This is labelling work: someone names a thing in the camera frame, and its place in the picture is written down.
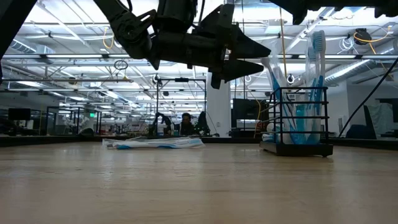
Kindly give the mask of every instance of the table surface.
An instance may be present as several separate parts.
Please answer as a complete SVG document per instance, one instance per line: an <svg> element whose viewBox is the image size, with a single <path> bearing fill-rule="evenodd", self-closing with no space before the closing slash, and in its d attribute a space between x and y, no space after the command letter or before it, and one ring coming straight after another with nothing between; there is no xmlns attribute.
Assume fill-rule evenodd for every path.
<svg viewBox="0 0 398 224"><path fill-rule="evenodd" d="M397 223L398 152L0 148L0 223Z"/></svg>

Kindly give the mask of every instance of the white pillar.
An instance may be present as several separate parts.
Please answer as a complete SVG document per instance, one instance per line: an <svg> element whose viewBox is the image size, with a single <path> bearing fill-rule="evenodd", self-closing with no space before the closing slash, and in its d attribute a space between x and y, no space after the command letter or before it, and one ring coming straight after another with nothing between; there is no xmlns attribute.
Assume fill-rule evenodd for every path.
<svg viewBox="0 0 398 224"><path fill-rule="evenodd" d="M210 128L210 134L218 133L221 138L227 138L231 130L230 84L229 82L224 83L224 80L222 80L220 89L214 89L211 87L211 76L212 74L208 73L206 78L207 125Z"/></svg>

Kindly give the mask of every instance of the black wire rack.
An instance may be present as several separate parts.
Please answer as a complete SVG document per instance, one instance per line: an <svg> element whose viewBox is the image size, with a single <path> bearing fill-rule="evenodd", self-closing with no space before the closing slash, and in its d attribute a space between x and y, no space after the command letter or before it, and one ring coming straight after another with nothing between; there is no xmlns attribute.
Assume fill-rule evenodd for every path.
<svg viewBox="0 0 398 224"><path fill-rule="evenodd" d="M262 132L261 134L273 134L273 142L261 141L260 147L263 149L273 152L278 156L310 156L310 155L321 155L323 157L330 156L333 154L333 145L328 143L328 101L327 101L327 87L280 87L273 91L270 95L269 107L262 110L261 113L273 109L273 117L261 123L273 123L274 131ZM284 100L283 94L284 90L289 92L285 93L288 95L296 94L308 94L310 90L321 90L323 93L323 100L321 101L292 101L287 97ZM323 116L284 116L283 115L283 105L321 105L324 109ZM284 131L284 119L324 119L325 128L323 131ZM325 137L324 144L286 144L284 143L283 134L321 134Z"/></svg>

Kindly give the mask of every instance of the ceiling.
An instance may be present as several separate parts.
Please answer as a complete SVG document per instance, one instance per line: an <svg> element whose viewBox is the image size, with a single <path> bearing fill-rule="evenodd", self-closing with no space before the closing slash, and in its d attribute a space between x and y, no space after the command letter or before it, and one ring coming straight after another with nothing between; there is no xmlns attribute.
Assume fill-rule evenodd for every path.
<svg viewBox="0 0 398 224"><path fill-rule="evenodd" d="M258 2L252 0L244 1L243 7L237 4L234 12L234 21L239 22L241 29L244 30L247 36L280 53L282 39L278 38L278 34L281 32L279 8L271 3L259 4ZM117 42L113 42L113 32L109 28L105 16L93 0L44 0L41 3L46 10L38 7L38 5L33 8L15 38L17 41L37 49L39 49L39 46L46 46L49 52L55 54L125 54L123 48ZM204 16L223 3L223 0L206 1ZM158 1L156 0L133 1L133 13L139 15L151 9L157 9L157 5ZM366 7L344 8L340 12L328 11L328 8L323 7L319 11L309 11L307 17L299 26L292 25L292 15L284 10L282 10L282 18L284 20L284 44L289 49L286 52L287 54L304 54L307 48L307 41L305 41L306 33L304 32L318 30L325 31L327 40L326 54L372 54L369 45L355 45L355 51L353 51L353 48L347 51L342 50L342 41L348 34L352 35L356 28L366 28L373 39L383 38L386 35L386 30L389 29L390 34L387 37L374 43L374 47L378 48L395 38L395 31L398 30L398 26L396 25L398 17L388 18L381 16L375 19L374 9ZM300 41L294 42L295 37L300 34ZM7 54L21 54L21 52L10 47ZM4 61L6 65L23 69L25 73L18 72L16 75L27 78L43 78L46 74L47 76L52 74L50 78L56 79L76 77L82 79L120 80L128 78L131 82L121 83L115 81L101 83L98 81L91 83L80 82L77 85L70 85L69 83L43 83L51 88L137 90L132 92L115 91L119 96L117 100L109 96L99 96L97 92L78 94L82 98L89 98L97 102L108 101L110 103L123 103L124 101L121 101L120 98L135 103L154 103L154 92L139 92L139 90L153 88L154 82L152 82L152 79L156 74L160 78L184 77L203 79L207 75L207 69L203 67L195 67L194 70L190 70L183 64L162 62L160 68L154 70L145 60L133 59L125 59L131 66L121 71L114 68L113 64L117 59L113 58L106 60L102 58L53 58L53 64L51 65L38 62L36 59L26 58L5 59ZM81 66L73 65L74 63L81 63ZM339 61L329 60L326 62L326 69L329 70L338 65ZM303 72L305 72L304 60L288 62L287 73L298 77ZM350 81L355 82L356 80L375 75L374 73L379 72L377 70L375 72L364 73L350 78ZM193 82L189 84L188 86L186 83L169 82L164 86L165 90L178 89L185 91L170 92L169 96L161 97L164 99L204 99L204 92L197 91L200 88L205 88L204 84ZM243 81L240 80L238 84L236 88L242 90ZM13 88L32 87L21 85L20 83L13 83L12 85ZM232 90L234 90L234 82L231 82L231 85ZM265 98L264 91L271 89L265 72L246 77L246 85L252 90L262 90L253 92L256 98ZM60 94L63 96L71 95L71 93ZM243 93L239 92L238 97L243 97ZM76 100L71 98L68 98L68 101L76 102ZM195 102L194 105L201 108L203 102L199 102L198 104Z"/></svg>

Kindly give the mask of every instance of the man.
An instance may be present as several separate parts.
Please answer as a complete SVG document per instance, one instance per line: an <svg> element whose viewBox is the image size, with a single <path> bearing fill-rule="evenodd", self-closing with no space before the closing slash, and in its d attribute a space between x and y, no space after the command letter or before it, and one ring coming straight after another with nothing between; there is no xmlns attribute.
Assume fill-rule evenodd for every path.
<svg viewBox="0 0 398 224"><path fill-rule="evenodd" d="M192 135L193 125L191 123L191 115L188 113L182 114L182 122L180 125L180 135Z"/></svg>

